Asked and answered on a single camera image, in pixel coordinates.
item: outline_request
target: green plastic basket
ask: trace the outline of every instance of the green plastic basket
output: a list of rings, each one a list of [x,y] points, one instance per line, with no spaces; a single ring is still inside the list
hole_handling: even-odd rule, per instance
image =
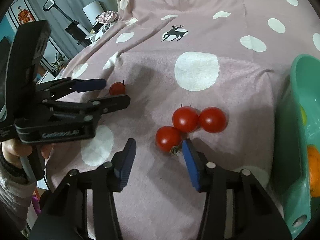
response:
[[[299,55],[292,63],[290,85],[276,110],[273,160],[276,192],[293,239],[320,203],[320,198],[310,197],[307,145],[320,149],[320,61]]]

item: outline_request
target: pink blanket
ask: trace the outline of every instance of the pink blanket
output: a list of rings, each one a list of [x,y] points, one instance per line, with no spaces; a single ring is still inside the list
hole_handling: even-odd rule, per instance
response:
[[[192,187],[182,154],[164,155],[156,131],[181,104],[228,114],[219,134],[189,134],[197,150],[230,170],[249,168],[263,186],[273,158],[274,111],[293,59],[320,57],[320,22],[307,0],[118,0],[119,22],[74,57],[64,76],[126,85],[130,106],[103,116],[88,141],[55,145],[47,174],[56,187],[73,168],[95,169],[123,149],[137,155],[115,194],[124,239],[194,239],[205,194]],[[92,231],[92,215],[89,216]]]

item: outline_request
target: orange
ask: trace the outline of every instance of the orange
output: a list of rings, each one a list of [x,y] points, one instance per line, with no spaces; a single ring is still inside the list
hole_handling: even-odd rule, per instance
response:
[[[320,197],[320,153],[314,145],[308,146],[309,183],[312,197]]]

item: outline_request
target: pink scrunchie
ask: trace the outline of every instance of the pink scrunchie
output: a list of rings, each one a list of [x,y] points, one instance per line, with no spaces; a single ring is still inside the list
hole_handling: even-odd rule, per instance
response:
[[[98,18],[98,22],[102,24],[107,24],[115,21],[116,19],[119,18],[119,14],[114,11],[106,11],[100,14]]]

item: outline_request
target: tomato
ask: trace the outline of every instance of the tomato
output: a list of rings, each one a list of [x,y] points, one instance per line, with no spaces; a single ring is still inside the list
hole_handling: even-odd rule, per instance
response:
[[[177,153],[182,136],[172,126],[163,126],[156,133],[156,144],[164,152]]]
[[[199,115],[200,126],[210,133],[222,132],[227,126],[224,112],[217,107],[208,107]]]
[[[173,126],[181,132],[192,132],[198,127],[198,113],[190,106],[180,107],[174,111],[172,123]]]
[[[111,96],[125,94],[125,85],[121,82],[113,83],[109,89]]]

